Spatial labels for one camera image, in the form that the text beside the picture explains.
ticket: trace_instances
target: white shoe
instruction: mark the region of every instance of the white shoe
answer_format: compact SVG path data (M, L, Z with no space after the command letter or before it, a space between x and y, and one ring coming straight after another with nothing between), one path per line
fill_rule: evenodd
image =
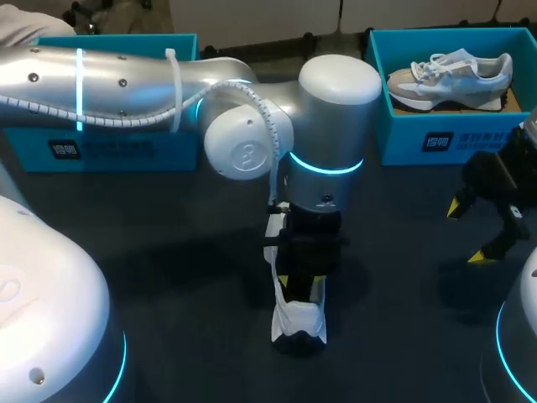
M507 53L497 59L480 59L460 49L395 71L389 76L388 91L397 101L421 111L445 101L499 111L512 76L513 59Z
M268 220L267 237L276 237L284 227L285 214L273 214ZM286 301L282 284L276 272L278 247L263 249L265 260L270 264L276 295L276 307L272 318L271 339L274 345L287 353L308 353L326 344L325 280L314 283L310 302Z

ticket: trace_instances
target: shoe box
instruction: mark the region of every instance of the shoe box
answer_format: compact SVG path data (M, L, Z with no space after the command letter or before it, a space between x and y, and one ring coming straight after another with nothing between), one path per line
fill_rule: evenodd
M390 73L459 49L479 58L511 55L513 80L501 111L446 103L424 113L393 102L386 86ZM526 28L374 30L366 61L383 83L375 123L383 165L464 164L478 150L498 151L537 106L537 42Z

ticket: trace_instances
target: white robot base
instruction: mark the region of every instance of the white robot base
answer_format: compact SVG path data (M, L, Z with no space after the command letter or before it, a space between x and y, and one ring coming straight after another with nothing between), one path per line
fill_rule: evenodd
M537 249L502 305L482 355L481 379L489 403L537 402Z
M3 196L0 222L0 401L132 403L127 338L95 262Z

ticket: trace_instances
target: white wall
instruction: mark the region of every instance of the white wall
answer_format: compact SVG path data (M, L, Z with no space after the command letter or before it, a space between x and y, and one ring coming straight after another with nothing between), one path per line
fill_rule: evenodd
M537 0L517 0L537 2ZM407 29L485 22L493 16L497 0L345 0L341 31L367 28Z
M261 44L331 34L339 0L169 0L175 32L197 33L200 48Z

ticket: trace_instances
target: cable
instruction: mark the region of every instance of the cable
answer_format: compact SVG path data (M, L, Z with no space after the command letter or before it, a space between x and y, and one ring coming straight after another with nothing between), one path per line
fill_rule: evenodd
M273 162L270 167L269 174L269 188L270 193L268 197L268 204L275 206L278 196L278 165L279 165L279 136L276 130L270 111L263 103L262 98L256 94L249 86L245 86L240 82L235 81L219 81L212 86L207 87L190 97L182 104L182 109L185 110L191 107L201 99L206 97L210 92L218 90L220 88L231 88L245 94L248 99L253 102L254 107L258 110L259 114L263 118L265 126L267 127L268 134L272 141L272 154ZM37 102L24 101L14 97L6 97L0 95L0 104L8 105L10 107L19 107L21 109L28 109L32 113L43 113L44 115L52 116L53 118L61 118L71 120L72 122L82 122L93 126L101 126L104 128L142 128L145 126L153 126L157 123L164 122L176 115L175 107L168 109L162 113L150 115L145 118L137 119L111 119L111 118L99 118L97 116L76 114L65 109L58 109L56 107L50 107Z

